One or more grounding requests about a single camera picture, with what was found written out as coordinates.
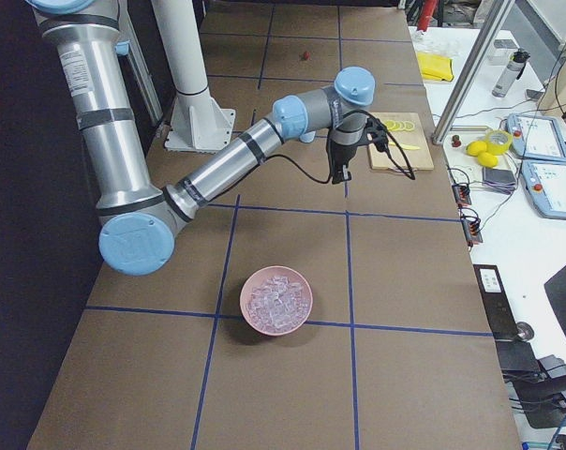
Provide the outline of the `light blue plastic cup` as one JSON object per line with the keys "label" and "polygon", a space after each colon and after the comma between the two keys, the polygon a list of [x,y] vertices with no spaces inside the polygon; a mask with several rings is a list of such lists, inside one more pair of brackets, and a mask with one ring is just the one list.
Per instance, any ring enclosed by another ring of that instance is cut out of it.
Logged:
{"label": "light blue plastic cup", "polygon": [[301,143],[312,143],[315,140],[315,138],[316,138],[316,132],[310,131],[301,135],[299,137],[299,141]]}

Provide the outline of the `pile of clear ice cubes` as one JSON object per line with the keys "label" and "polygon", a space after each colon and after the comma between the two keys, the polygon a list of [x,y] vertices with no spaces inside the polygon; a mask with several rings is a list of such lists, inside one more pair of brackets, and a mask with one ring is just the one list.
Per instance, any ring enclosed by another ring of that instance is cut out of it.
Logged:
{"label": "pile of clear ice cubes", "polygon": [[242,312],[254,329],[269,336],[278,336],[301,326],[311,308],[312,300],[303,283],[276,276],[251,289]]}

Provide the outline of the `yellow plastic knife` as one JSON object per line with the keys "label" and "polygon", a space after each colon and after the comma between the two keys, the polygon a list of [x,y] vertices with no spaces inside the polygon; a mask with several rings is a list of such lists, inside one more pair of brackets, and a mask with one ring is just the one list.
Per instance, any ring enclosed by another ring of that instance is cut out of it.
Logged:
{"label": "yellow plastic knife", "polygon": [[408,151],[419,151],[419,150],[422,149],[421,146],[412,145],[412,144],[405,144],[405,143],[402,143],[402,142],[389,141],[388,144],[392,145],[396,148],[402,148],[403,150],[408,150]]}

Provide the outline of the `wooden cutting board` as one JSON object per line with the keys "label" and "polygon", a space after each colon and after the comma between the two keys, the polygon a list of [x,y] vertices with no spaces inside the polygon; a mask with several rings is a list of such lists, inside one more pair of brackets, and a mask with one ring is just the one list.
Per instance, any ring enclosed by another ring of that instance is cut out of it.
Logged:
{"label": "wooden cutting board", "polygon": [[[373,112],[391,132],[404,150],[411,168],[417,171],[432,171],[431,157],[424,129],[416,112]],[[369,165],[372,171],[397,171],[397,167],[374,145],[368,146]]]}

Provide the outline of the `strawberry on side table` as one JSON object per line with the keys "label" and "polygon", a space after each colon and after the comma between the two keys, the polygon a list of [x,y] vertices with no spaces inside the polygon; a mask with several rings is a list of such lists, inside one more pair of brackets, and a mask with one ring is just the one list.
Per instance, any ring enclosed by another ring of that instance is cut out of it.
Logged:
{"label": "strawberry on side table", "polygon": [[462,142],[460,140],[460,136],[459,135],[453,135],[452,136],[452,147],[457,148],[460,147],[462,145]]}

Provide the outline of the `orange electronics board upper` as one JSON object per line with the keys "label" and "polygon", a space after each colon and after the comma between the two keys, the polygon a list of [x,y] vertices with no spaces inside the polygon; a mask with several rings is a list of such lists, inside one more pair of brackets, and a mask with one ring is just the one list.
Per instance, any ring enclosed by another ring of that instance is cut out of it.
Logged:
{"label": "orange electronics board upper", "polygon": [[454,199],[459,207],[471,206],[470,189],[466,184],[454,184],[452,186]]}

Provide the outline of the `orange electronics board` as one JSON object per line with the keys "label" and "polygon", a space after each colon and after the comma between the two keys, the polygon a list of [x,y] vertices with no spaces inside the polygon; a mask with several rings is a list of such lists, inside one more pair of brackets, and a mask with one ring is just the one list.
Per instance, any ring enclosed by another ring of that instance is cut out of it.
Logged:
{"label": "orange electronics board", "polygon": [[462,216],[461,224],[465,240],[469,248],[483,242],[482,232],[480,231],[480,219],[474,216]]}
{"label": "orange electronics board", "polygon": [[466,184],[454,184],[452,186],[454,199],[459,207],[471,206],[470,189]]}

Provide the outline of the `yellow cloth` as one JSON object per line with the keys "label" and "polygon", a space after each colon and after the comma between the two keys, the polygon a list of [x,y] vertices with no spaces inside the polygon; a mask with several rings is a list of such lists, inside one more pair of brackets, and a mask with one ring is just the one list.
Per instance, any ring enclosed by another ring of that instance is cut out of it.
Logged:
{"label": "yellow cloth", "polygon": [[454,80],[453,60],[430,52],[416,53],[420,73],[424,80],[452,82]]}

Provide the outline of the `whole lemon upper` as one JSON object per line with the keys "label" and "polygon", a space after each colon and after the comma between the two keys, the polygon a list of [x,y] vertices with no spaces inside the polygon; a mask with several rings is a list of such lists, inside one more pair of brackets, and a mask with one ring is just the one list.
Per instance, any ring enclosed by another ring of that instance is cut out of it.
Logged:
{"label": "whole lemon upper", "polygon": [[485,141],[473,141],[467,145],[466,152],[469,156],[478,157],[481,153],[487,151],[487,143]]}

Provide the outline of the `whole lemon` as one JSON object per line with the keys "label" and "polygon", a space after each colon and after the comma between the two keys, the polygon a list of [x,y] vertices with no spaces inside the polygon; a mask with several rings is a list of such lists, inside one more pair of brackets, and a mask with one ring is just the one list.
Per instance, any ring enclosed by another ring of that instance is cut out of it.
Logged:
{"label": "whole lemon", "polygon": [[497,167],[499,163],[498,157],[489,152],[482,152],[478,154],[476,158],[478,163],[484,168],[493,169]]}
{"label": "whole lemon", "polygon": [[478,157],[481,153],[487,151],[487,143],[485,141],[473,141],[467,145],[466,152],[469,156]]}

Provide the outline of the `orange electronics board lower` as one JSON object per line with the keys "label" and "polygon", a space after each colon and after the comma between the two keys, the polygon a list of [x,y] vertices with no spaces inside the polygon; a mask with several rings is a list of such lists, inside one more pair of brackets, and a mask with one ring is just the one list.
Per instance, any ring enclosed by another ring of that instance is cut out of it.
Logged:
{"label": "orange electronics board lower", "polygon": [[480,219],[474,216],[462,216],[461,224],[465,240],[469,248],[483,242],[482,232],[480,231]]}

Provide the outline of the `whole lemon lower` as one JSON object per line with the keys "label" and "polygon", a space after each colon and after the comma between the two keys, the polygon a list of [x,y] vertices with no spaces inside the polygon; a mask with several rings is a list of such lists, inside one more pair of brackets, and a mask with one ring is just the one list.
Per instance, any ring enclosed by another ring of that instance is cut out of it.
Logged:
{"label": "whole lemon lower", "polygon": [[484,168],[493,169],[497,167],[499,163],[498,157],[489,152],[482,152],[478,154],[476,158],[478,163]]}

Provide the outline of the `pink bowl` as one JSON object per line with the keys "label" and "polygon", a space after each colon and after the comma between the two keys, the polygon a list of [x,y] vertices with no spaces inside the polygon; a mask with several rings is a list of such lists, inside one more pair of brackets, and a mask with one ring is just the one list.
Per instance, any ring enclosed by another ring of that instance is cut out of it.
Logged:
{"label": "pink bowl", "polygon": [[246,323],[268,337],[299,329],[313,306],[312,289],[303,275],[286,266],[264,267],[244,283],[239,305]]}

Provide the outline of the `yellow tape roll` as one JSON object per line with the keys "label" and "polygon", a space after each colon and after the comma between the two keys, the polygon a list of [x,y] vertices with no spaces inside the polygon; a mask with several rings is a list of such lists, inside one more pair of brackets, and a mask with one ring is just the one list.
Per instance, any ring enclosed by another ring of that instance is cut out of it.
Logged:
{"label": "yellow tape roll", "polygon": [[488,153],[499,156],[505,154],[511,147],[513,135],[505,130],[491,130],[484,136]]}

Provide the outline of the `dark notebook stack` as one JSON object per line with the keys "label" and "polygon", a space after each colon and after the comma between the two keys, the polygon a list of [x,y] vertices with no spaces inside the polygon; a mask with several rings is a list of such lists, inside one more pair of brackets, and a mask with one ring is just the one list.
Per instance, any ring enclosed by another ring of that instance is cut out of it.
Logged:
{"label": "dark notebook stack", "polygon": [[517,188],[516,178],[510,170],[483,167],[482,175],[483,186],[497,192],[511,194]]}

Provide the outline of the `upper teach pendant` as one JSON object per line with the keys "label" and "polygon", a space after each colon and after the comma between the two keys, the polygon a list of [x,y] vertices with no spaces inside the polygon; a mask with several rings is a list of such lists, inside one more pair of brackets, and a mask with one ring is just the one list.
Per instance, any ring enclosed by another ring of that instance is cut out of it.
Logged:
{"label": "upper teach pendant", "polygon": [[566,144],[557,118],[511,113],[505,129],[513,138],[511,150],[518,158],[566,162]]}

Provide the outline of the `teach pendant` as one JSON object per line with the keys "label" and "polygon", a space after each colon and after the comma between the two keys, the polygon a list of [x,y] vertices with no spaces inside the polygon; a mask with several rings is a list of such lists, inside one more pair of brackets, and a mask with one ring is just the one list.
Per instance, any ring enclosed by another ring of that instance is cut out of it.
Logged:
{"label": "teach pendant", "polygon": [[539,214],[566,220],[566,161],[526,159],[521,165],[521,175]]}
{"label": "teach pendant", "polygon": [[511,113],[505,129],[513,138],[511,150],[518,158],[566,162],[566,144],[557,118]]}

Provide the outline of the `grey water bottle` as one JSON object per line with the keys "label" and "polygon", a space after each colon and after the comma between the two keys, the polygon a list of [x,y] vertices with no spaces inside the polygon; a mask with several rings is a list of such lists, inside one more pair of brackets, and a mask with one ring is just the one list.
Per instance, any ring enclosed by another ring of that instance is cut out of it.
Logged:
{"label": "grey water bottle", "polygon": [[529,59],[530,53],[524,49],[518,49],[511,55],[506,67],[500,74],[491,91],[493,97],[506,97],[514,82],[519,80],[523,75]]}

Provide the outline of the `lower teach pendant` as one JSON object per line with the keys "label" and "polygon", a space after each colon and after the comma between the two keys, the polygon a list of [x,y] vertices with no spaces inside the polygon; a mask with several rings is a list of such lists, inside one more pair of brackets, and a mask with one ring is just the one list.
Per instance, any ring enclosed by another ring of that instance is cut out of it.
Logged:
{"label": "lower teach pendant", "polygon": [[566,220],[566,161],[526,159],[521,165],[521,175],[539,214]]}

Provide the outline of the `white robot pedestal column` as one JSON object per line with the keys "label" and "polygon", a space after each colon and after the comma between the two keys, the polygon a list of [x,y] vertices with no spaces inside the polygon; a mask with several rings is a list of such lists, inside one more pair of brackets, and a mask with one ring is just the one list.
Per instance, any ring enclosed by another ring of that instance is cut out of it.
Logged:
{"label": "white robot pedestal column", "polygon": [[166,148],[215,153],[231,141],[236,111],[221,108],[211,95],[193,3],[158,0],[152,6],[176,90]]}

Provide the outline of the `aluminium frame post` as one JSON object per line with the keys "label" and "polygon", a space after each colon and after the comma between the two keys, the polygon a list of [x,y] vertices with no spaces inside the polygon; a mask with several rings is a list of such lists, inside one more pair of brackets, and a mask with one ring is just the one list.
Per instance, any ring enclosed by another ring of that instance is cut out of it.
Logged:
{"label": "aluminium frame post", "polygon": [[453,91],[432,133],[431,141],[433,144],[443,144],[451,125],[467,98],[487,52],[491,48],[514,3],[514,0],[495,0],[491,3],[487,18],[474,41],[466,63],[457,78]]}

